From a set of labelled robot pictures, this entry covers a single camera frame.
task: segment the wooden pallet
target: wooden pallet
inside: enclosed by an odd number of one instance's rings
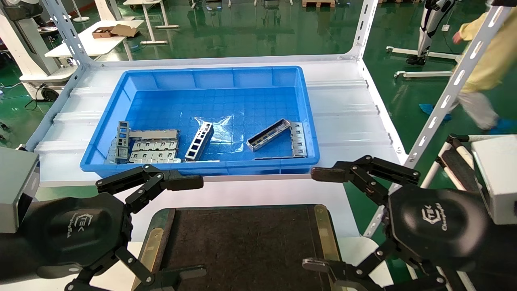
[[[336,0],[307,0],[302,1],[301,6],[307,7],[307,3],[316,3],[316,7],[320,8],[323,4],[330,4],[330,6],[333,8],[336,6]]]

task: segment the blue plastic tray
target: blue plastic tray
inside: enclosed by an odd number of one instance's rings
[[[246,141],[285,118],[302,122],[307,157],[291,156],[289,130],[256,152]],[[118,122],[131,130],[178,129],[178,158],[184,159],[203,121],[214,123],[203,163],[155,164],[182,174],[242,175],[305,173],[320,159],[309,98],[300,67],[130,70],[125,72],[97,125],[81,160],[81,169],[107,177],[139,164],[105,165]]]

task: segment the epoxy floor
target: epoxy floor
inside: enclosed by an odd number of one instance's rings
[[[193,10],[187,0],[166,0],[166,10],[170,24],[180,25],[179,30],[161,30],[155,32],[157,40],[168,40],[162,46],[141,46],[140,41],[149,39],[143,24],[141,35],[129,40],[135,60],[149,59],[185,59],[202,57],[266,56],[292,54],[333,54],[344,53],[350,49],[355,34],[362,1],[341,0],[336,8],[302,8],[300,0],[294,0],[291,6],[287,0],[259,0],[256,7],[253,1],[235,0],[232,7],[227,7],[227,0],[222,4],[206,5],[202,2]],[[142,7],[135,10],[118,1],[123,16],[135,16],[144,19]],[[404,2],[383,3],[377,8],[371,28],[364,60],[372,74],[373,80],[390,112],[391,118],[408,152],[420,133],[427,116],[418,107],[419,103],[436,103],[447,84],[447,78],[395,79],[397,70],[432,71],[451,70],[454,63],[430,59],[425,67],[406,65],[404,55],[387,54],[386,46],[415,49],[418,41],[418,26],[422,15],[423,3]],[[485,11],[484,2],[458,2],[451,14],[450,30],[439,31],[433,38],[433,51],[460,53],[465,44],[452,44],[452,35],[464,22],[476,19]],[[83,13],[91,19],[84,23],[75,23],[78,32],[99,20],[96,9]],[[151,24],[162,22],[159,7],[149,10]],[[108,60],[126,60],[124,47],[120,45],[106,56]],[[496,111],[505,118],[515,118],[514,84],[517,81],[515,66],[507,74],[502,85],[489,91]],[[0,65],[0,82],[4,85],[15,84],[21,75],[14,63],[4,62]],[[34,111],[25,110],[23,106],[29,97],[22,86],[6,89],[4,99],[0,100],[0,121],[6,123],[10,130],[2,133],[7,140],[2,146],[14,148],[25,142],[43,118],[49,108],[47,103],[38,103]],[[462,109],[456,109],[452,120],[438,129],[428,149],[420,160],[417,169],[425,173],[431,166],[436,154],[449,133],[479,134],[480,131]],[[452,183],[439,172],[431,187],[449,187]],[[374,203],[359,193],[352,185],[345,186],[351,202],[359,231],[370,221],[376,210]],[[42,188],[38,193],[40,199],[74,196],[88,197],[95,195],[94,187]],[[377,242],[382,235],[375,236]]]

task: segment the cardboard box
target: cardboard box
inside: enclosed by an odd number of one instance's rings
[[[113,30],[114,26],[101,26],[99,28],[97,28],[96,30],[94,30],[94,32],[92,32],[92,35],[94,38],[108,38],[108,37],[112,37],[113,34],[111,33],[111,31]]]
[[[112,34],[133,37],[138,31],[136,27],[131,28],[127,25],[117,24],[112,30]]]

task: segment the yellow jacket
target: yellow jacket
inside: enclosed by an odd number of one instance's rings
[[[461,38],[467,41],[473,40],[486,15],[487,12],[473,22],[461,25],[459,30]],[[469,93],[492,89],[501,83],[501,79],[515,59],[517,59],[517,8],[512,8],[461,91]]]

